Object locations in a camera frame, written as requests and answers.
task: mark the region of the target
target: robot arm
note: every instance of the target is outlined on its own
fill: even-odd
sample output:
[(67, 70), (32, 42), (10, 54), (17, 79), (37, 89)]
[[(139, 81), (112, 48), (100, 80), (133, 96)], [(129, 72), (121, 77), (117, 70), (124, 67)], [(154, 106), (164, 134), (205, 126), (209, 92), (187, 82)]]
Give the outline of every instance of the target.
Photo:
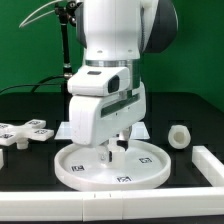
[[(160, 52), (171, 43), (176, 13), (170, 0), (85, 0), (75, 14), (86, 54), (68, 82), (72, 140), (96, 147), (145, 116), (140, 53)], [(170, 32), (160, 35), (167, 27)]]

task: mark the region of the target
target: black symbol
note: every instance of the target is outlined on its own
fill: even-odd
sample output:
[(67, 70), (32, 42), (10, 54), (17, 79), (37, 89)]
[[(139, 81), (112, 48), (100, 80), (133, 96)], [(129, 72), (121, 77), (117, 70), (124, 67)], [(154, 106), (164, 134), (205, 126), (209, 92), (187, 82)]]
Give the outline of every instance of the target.
[(142, 163), (152, 163), (152, 160), (149, 158), (141, 158), (139, 159)]
[(0, 129), (4, 129), (4, 128), (7, 128), (8, 127), (8, 125), (6, 125), (6, 124), (0, 124)]
[(84, 171), (84, 166), (72, 166), (72, 171), (75, 172), (75, 171)]
[(38, 131), (36, 131), (34, 133), (43, 135), (43, 134), (47, 133), (47, 130), (40, 129), (40, 130), (38, 130)]
[(132, 181), (130, 177), (118, 177), (117, 180), (118, 180), (120, 183), (131, 182), (131, 181)]
[(40, 124), (40, 123), (41, 123), (40, 121), (30, 121), (28, 124), (37, 125), (37, 124)]
[(14, 135), (10, 135), (10, 134), (4, 134), (4, 135), (1, 135), (0, 138), (4, 138), (4, 139), (9, 139), (11, 137), (13, 137)]

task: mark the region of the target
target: white round tray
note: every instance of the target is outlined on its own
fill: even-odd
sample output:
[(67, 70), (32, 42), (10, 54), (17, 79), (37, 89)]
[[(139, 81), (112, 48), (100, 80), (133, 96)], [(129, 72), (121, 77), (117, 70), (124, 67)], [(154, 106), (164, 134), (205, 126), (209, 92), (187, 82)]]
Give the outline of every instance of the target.
[(136, 140), (129, 141), (125, 164), (105, 168), (95, 149), (71, 144), (55, 157), (55, 173), (65, 185), (80, 191), (152, 189), (170, 175), (171, 160), (161, 148)]

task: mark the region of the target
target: black tabletop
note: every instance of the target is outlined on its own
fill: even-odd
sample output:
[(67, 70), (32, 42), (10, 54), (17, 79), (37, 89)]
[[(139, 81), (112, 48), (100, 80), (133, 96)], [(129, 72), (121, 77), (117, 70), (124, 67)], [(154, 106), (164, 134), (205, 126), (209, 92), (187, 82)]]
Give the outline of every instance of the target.
[[(0, 123), (22, 125), (32, 119), (47, 121), (47, 128), (57, 131), (68, 120), (69, 96), (60, 93), (11, 93), (0, 96)], [(206, 146), (224, 160), (224, 113), (191, 93), (147, 93), (144, 122), (149, 142), (164, 149), (171, 157), (171, 175), (160, 188), (211, 186), (191, 162), (192, 147)], [(172, 125), (181, 124), (191, 133), (191, 144), (175, 150), (168, 143)], [(29, 140), (27, 150), (16, 145), (3, 148), (4, 167), (0, 170), (0, 191), (74, 191), (54, 174), (56, 153), (71, 141)], [(180, 217), (124, 220), (101, 223), (223, 223), (224, 216)]]

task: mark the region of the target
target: white hollow cylinder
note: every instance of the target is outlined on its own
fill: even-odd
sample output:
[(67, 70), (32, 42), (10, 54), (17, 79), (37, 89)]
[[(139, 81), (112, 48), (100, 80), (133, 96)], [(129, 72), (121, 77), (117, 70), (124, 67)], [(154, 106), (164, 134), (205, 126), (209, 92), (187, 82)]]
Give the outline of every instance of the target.
[(173, 125), (168, 134), (168, 141), (175, 149), (186, 148), (191, 141), (191, 135), (186, 126)]

